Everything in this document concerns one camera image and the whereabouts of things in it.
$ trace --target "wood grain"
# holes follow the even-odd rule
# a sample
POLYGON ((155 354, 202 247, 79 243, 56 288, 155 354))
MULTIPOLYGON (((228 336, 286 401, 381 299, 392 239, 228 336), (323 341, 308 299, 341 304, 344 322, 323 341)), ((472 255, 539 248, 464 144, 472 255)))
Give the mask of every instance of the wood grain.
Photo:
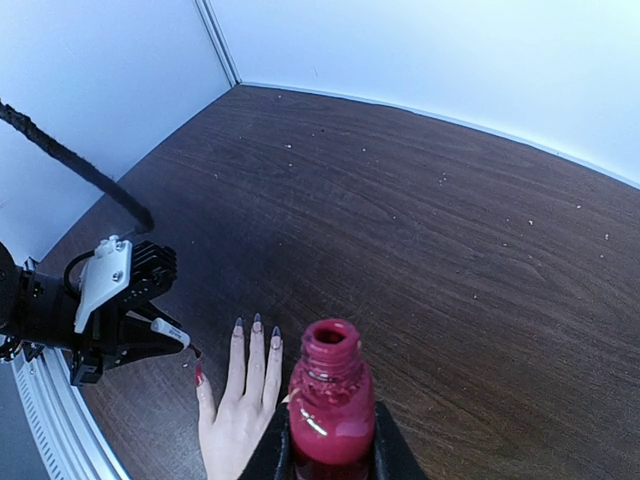
MULTIPOLYGON (((640 193, 534 148, 381 106, 238 87, 123 180, 178 252, 158 306, 217 394, 238 315, 354 322, 434 479, 640 476, 640 193)), ((103 199, 46 259, 131 220, 103 199)), ((85 398, 136 479, 204 478, 188 354, 85 398)))

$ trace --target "wire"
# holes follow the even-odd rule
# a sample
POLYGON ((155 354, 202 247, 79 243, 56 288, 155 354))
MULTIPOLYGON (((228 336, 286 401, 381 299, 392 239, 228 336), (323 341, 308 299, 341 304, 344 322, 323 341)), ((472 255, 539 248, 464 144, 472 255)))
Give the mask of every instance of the wire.
POLYGON ((71 279, 70 279, 71 270, 73 270, 74 267, 78 265, 80 262, 87 260, 91 257, 93 257, 93 250, 89 252, 84 252, 82 255, 78 255, 76 258, 71 260, 67 265, 67 268, 64 269, 64 276, 62 277, 62 280, 64 281, 64 286, 67 289, 67 291, 76 299, 80 298, 80 293, 74 288, 73 285, 71 285, 71 279))
POLYGON ((80 175, 87 182, 106 193, 119 205, 124 207, 140 225, 136 227, 136 233, 148 233, 155 227, 151 212, 138 200, 132 197, 124 188, 107 177, 90 162, 77 153, 69 150, 57 140, 40 130, 38 126, 23 113, 15 110, 11 105, 5 105, 0 100, 0 119, 7 122, 28 140, 35 143, 45 153, 58 160, 65 167, 80 175))

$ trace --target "white wall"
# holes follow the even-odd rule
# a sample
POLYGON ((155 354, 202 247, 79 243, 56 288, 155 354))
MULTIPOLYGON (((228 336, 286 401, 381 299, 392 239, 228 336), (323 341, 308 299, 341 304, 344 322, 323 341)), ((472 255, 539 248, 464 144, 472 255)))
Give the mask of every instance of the white wall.
MULTIPOLYGON (((0 98, 119 178, 229 89, 189 0, 0 0, 0 98)), ((0 241, 42 258, 100 193, 0 121, 0 241)))
POLYGON ((640 184, 640 2, 211 2, 243 82, 450 117, 640 184))

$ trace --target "glass bottle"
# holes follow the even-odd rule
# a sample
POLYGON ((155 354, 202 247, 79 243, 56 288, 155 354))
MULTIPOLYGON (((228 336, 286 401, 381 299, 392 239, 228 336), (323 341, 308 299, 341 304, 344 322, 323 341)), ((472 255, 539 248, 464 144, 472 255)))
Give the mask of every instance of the glass bottle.
POLYGON ((345 320, 309 326, 289 385, 298 480, 366 480, 375 396, 360 334, 345 320))

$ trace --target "long fingernail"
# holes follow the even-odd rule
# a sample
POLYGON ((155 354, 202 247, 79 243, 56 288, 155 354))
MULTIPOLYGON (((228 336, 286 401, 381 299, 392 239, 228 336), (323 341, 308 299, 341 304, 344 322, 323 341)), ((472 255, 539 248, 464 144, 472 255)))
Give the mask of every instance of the long fingernail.
POLYGON ((238 317, 236 320, 236 326, 233 327, 233 336, 241 337, 243 335, 244 330, 244 319, 242 317, 238 317))
POLYGON ((198 360, 196 363, 196 387, 204 383, 204 373, 202 372, 202 362, 198 360))
POLYGON ((259 313, 253 318, 253 333, 262 333, 262 317, 259 313))
POLYGON ((273 329, 273 335, 271 336, 271 348, 274 350, 279 349, 282 346, 282 334, 280 333, 280 327, 276 326, 273 329))

